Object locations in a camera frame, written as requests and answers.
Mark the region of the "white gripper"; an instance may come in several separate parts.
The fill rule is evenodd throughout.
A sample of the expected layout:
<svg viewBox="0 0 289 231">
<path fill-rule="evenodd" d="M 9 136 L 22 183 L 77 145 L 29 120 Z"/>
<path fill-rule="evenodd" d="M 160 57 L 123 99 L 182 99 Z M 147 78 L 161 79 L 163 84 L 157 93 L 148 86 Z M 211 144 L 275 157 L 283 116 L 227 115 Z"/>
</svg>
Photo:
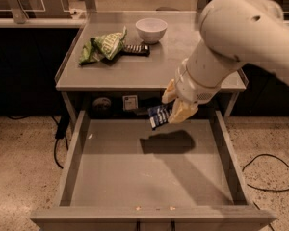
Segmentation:
<svg viewBox="0 0 289 231">
<path fill-rule="evenodd" d="M 162 95 L 162 103 L 173 103 L 168 123 L 181 123 L 193 116 L 198 111 L 198 105 L 208 103 L 221 89 L 220 85 L 214 88 L 205 87 L 197 83 L 187 68 L 188 60 L 185 59 L 175 71 L 174 80 L 171 79 Z"/>
</svg>

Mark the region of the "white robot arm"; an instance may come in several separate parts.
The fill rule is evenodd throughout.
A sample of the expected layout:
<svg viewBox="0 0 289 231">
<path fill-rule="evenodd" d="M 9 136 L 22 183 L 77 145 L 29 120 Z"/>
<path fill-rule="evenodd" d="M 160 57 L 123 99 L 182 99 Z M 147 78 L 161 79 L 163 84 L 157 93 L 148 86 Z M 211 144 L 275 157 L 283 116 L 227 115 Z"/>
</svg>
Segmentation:
<svg viewBox="0 0 289 231">
<path fill-rule="evenodd" d="M 169 123 L 193 116 L 222 82 L 245 64 L 274 74 L 289 86 L 289 25 L 272 0 L 212 0 L 200 14 L 201 36 L 162 96 L 172 103 Z"/>
</svg>

